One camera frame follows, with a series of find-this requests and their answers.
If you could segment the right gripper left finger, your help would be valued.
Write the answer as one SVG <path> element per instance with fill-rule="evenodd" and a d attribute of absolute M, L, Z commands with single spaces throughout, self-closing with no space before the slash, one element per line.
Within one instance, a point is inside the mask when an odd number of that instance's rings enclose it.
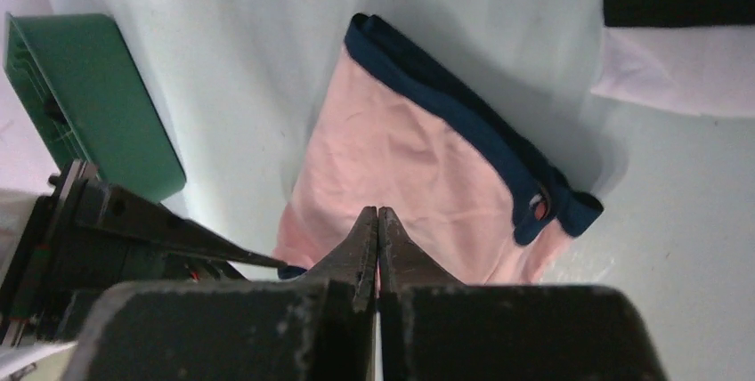
<path fill-rule="evenodd" d="M 378 210 L 364 207 L 351 230 L 332 251 L 296 281 L 307 288 L 313 313 L 336 306 L 338 314 L 375 312 Z"/>

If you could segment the light pink underwear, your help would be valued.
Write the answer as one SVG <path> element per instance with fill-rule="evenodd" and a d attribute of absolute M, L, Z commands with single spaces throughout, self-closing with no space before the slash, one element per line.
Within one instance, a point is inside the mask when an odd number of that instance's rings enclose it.
<path fill-rule="evenodd" d="M 603 213 L 442 64 L 377 15 L 354 15 L 273 254 L 293 279 L 364 207 L 468 284 L 533 283 Z"/>

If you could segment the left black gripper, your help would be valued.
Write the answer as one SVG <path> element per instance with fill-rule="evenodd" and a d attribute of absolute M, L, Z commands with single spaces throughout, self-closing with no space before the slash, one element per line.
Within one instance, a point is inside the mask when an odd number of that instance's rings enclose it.
<path fill-rule="evenodd" d="M 121 282 L 193 280 L 219 260 L 283 268 L 191 219 L 103 181 L 76 159 L 36 198 L 20 242 L 2 268 L 1 344 L 67 342 L 90 306 Z"/>

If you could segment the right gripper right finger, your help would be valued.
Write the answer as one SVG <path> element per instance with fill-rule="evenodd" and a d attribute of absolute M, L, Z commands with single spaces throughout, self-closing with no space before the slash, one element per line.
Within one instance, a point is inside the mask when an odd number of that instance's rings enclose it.
<path fill-rule="evenodd" d="M 437 295 L 465 286 L 411 238 L 391 207 L 378 210 L 377 240 L 381 296 Z"/>

